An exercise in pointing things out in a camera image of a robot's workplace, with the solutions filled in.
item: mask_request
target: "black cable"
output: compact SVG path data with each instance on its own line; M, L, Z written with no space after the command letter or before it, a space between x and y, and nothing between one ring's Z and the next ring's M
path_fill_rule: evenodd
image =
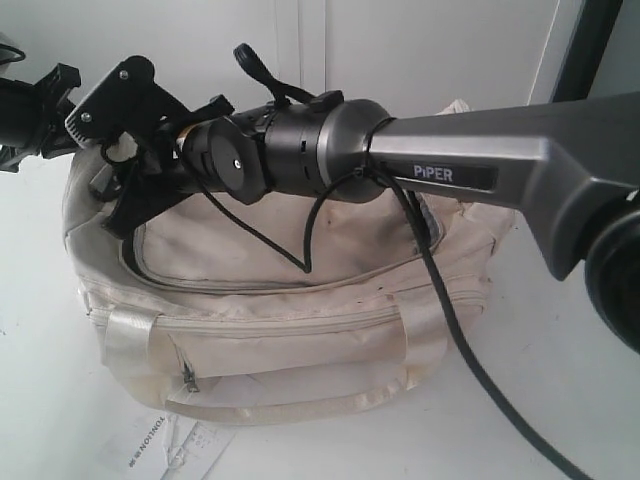
M425 229L426 225L423 225L424 219L419 214L419 210L416 211L415 207L412 207L405 193L398 185L398 183L387 173L379 169L372 169L372 174L382 180L389 188L393 190L402 209L405 212L407 221L411 226L416 240L418 242L420 251L422 253L422 260L431 276L433 286L435 288L438 299L442 306L442 310L447 321L447 326L451 332L451 336L462 354L462 358L467 363L469 369L476 377L482 388L489 394L496 406L504 414L505 417L511 422L511 424L520 432L520 434L545 458L547 458L552 464L560 469L567 477L572 480L591 480L586 473L580 470L569 459L562 455L555 449L549 442L547 442L538 432L536 432L531 425L520 415L520 413L511 405L509 400L500 391L498 386L493 382L491 377L487 374L482 367L477 357L471 350L469 343L460 327L460 322L456 315L456 311L451 303L451 298L447 292L447 287L440 275L438 267L429 250L429 239L425 236L425 232L428 235L428 229Z
M329 187L327 187L327 189L323 192L323 194L320 195L314 202L313 207L311 208L311 211L307 216L307 222L304 227L304 237L303 237L303 247L302 247L304 261L301 262L292 253L287 251L284 247L281 247L276 242L271 240L269 237L260 233L258 230L246 224L245 222L240 220L238 217L236 217L233 213L231 213L229 210L227 210L227 208L216 197L214 197L211 194L211 192L209 192L209 190L207 189L207 186L200 179L198 171L195 169L193 165L191 165L190 162L186 160L184 155L182 155L182 151L180 150L178 145L175 142L172 142L172 145L173 145L173 151L175 152L176 157L178 157L178 161L181 163L182 167L189 174L189 176L193 179L196 186L198 187L198 190L200 190L200 192L207 198L207 200L209 200L209 202L211 202L213 206L220 211L220 213L222 213L225 217L227 217L229 220L235 223L238 227L250 233L251 235L256 237L258 240L266 244L268 247L272 248L274 251L282 255L284 258L289 260L291 263L293 263L296 267L298 267L304 273L311 273L311 269L313 268L312 262L311 262L311 239L313 236L313 226L315 225L316 218L318 217L318 213L320 212L320 207L322 207L322 204L327 200L327 198L329 198L329 196L334 192L336 188L356 178L357 174L355 172L349 173L344 177L339 178L338 180L333 182L331 185L329 185Z
M7 50L11 53L14 53L16 56L12 58L6 58L4 60L0 60L0 67L3 65L7 65L9 63L17 63L23 61L27 58L27 54L24 53L19 48L13 47L11 45L7 45L6 43L0 43L0 50Z
M471 373L473 373L473 375L478 380L478 383L480 383L482 388L487 392L489 397L493 400L502 414L531 444L531 446L533 446L533 448L535 448L541 455L543 455L547 460L555 465L568 478L572 480L592 480L591 477L589 477L586 473L580 470L580 468L574 465L568 458L566 458L558 450L556 450L553 445L547 442L537 431L533 429L533 427L531 427L531 425L529 425L524 417L522 417L522 415L520 415L520 413L513 407L513 405L511 405L507 397L505 397L505 395L500 391L498 386L494 383L484 367L478 361L475 353L473 353L473 350L467 342L464 332L460 327L458 316L453 307L453 303L451 302L451 298L449 297L449 293L447 292L447 287L444 283L444 280L442 279L442 275L440 275L438 266L433 259L433 255L431 254L431 239L429 228L427 226L426 220L424 219L424 216L422 215L420 203L418 202L418 199L416 198L414 192L405 193L405 191L402 189L402 187L400 187L398 182L396 182L393 177L387 174L384 170L378 169L376 167L366 167L366 170L357 169L352 173L339 178L335 182L331 183L327 187L325 192L316 199L313 207L311 208L311 211L309 212L309 216L307 217L307 222L304 229L304 262L301 262L283 247L281 247L253 227L247 225L238 217L233 215L229 210L227 210L224 205L222 205L222 203L220 203L220 201L218 201L207 190L207 187L200 179L197 170L184 158L180 148L175 142L173 142L173 149L176 156L178 157L178 160L182 164L183 168L187 171L187 173L193 178L194 182L198 186L198 189L218 210L220 210L223 215L229 218L240 228L247 231L257 239L271 247L277 253L284 256L287 260L296 265L305 273L311 272L312 269L311 237L313 234L313 226L315 224L320 208L322 207L322 204L331 195L331 193L335 191L336 188L348 181L354 180L356 178L361 178L363 175L366 177L371 177L375 181L382 181L385 186L391 188L398 201L400 202L400 206L405 213L407 222L411 226L413 234L416 237L418 248L420 249L420 253L422 255L422 260L425 267L427 268L427 271L429 272L429 276L431 277L431 281L438 296L438 300L440 301L447 326L449 328L449 331L451 332L451 337L458 347L462 358L471 370Z

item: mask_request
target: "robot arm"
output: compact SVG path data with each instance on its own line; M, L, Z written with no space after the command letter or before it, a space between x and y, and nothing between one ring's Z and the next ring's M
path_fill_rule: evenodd
M555 278L586 259L596 310L640 352L640 207L632 199L640 93L394 119L370 100L313 96L279 82L247 45L234 53L273 102L234 114L218 96L190 112L154 83L149 60L131 57L67 117L79 145L102 145L106 165L90 188L117 200L104 223L110 233L125 238L202 187L245 204L270 191L319 197L344 175L375 166L407 190L520 210ZM107 147L124 132L137 154L109 159ZM366 202L385 187L343 183L330 198Z

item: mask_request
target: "beige bag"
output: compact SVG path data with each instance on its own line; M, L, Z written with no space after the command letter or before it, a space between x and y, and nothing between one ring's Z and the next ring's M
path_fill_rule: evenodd
M65 243L103 363L140 402L232 424L300 421L380 405L417 385L445 354L440 304L391 191L364 205L328 201L306 275L202 195L116 240L100 227L112 205L87 188L102 166L95 150L73 160ZM271 193L244 206L217 197L301 255L313 199ZM440 232L436 262L468 327L485 308L485 265L513 212L423 200ZM246 376L260 385L259 398L242 387L221 390L221 378Z

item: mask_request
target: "bag strap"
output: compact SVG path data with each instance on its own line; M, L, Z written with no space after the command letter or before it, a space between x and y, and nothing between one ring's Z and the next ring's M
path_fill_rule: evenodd
M109 315L102 362L116 378L154 373L149 364L149 338L158 312L118 306Z
M406 355L398 372L384 385L345 395L281 405L205 407L165 399L166 411L203 421L233 425L299 422L366 411L418 385L432 373L447 350L446 326L429 287L395 294L404 325ZM148 344L157 312L116 308L107 325L104 363L116 378L151 373Z
M166 400L164 407L168 412L203 421L267 425L363 412L380 406L418 385L436 369L447 350L446 325L429 287L399 292L395 301L404 324L406 356L396 376L384 385L342 397L282 405L204 407Z

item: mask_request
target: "paper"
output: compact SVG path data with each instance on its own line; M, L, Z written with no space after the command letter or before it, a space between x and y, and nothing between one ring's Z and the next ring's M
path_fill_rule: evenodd
M194 405L253 406L264 387L247 375L198 380L200 392L181 388L169 398ZM134 417L99 454L99 464L125 480L199 480L208 475L239 427L199 422L166 412Z
M155 411L135 417L105 444L98 463L125 480L161 478L166 471L162 449L166 420L165 413Z

